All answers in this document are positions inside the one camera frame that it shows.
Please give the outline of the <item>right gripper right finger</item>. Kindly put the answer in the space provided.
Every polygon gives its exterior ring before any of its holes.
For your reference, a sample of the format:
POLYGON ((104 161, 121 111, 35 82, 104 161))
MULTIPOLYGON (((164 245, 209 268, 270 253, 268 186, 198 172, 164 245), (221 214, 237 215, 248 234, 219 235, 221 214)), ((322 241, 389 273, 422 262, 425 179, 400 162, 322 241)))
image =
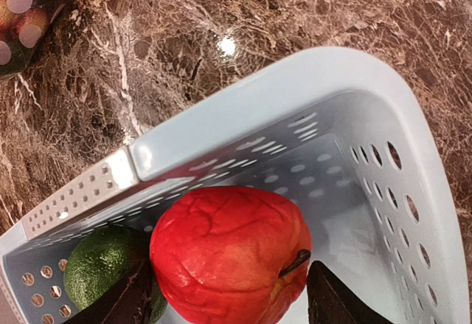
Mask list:
POLYGON ((308 272, 309 323, 379 323, 380 315, 362 302, 321 261, 308 272))

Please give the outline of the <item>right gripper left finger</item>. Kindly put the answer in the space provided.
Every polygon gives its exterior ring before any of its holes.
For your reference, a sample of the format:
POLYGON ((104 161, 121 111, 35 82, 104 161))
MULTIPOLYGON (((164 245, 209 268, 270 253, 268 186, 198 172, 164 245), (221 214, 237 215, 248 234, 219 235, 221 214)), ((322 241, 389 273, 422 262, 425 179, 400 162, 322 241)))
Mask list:
POLYGON ((142 260, 125 273, 103 296, 65 324, 149 323, 152 312, 153 271, 142 260))

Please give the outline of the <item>red toy fruit ball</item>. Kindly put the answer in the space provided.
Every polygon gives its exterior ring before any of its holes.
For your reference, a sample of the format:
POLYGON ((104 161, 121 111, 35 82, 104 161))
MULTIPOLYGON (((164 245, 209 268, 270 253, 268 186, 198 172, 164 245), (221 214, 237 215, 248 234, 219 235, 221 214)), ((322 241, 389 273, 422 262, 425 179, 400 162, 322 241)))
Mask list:
POLYGON ((253 187, 190 191, 158 220, 150 261, 190 323, 277 323, 305 289, 312 241, 300 209, 253 187))

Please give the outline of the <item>clear zip top bag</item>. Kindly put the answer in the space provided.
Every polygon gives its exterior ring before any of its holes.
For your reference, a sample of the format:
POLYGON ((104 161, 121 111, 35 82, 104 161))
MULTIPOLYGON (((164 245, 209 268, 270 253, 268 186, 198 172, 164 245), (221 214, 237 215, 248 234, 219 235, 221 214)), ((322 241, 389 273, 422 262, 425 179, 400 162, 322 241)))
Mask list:
POLYGON ((23 70, 69 0, 1 0, 1 76, 23 70))

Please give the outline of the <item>red lychee bunch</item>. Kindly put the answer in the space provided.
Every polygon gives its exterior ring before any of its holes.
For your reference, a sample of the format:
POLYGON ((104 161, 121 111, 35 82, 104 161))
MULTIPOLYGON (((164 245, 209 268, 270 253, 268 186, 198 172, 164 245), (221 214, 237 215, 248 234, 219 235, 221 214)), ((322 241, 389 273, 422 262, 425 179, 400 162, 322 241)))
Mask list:
POLYGON ((43 9, 31 8, 25 13, 15 14, 9 10, 7 0, 1 0, 1 41, 17 41, 32 49, 48 26, 49 18, 43 9))

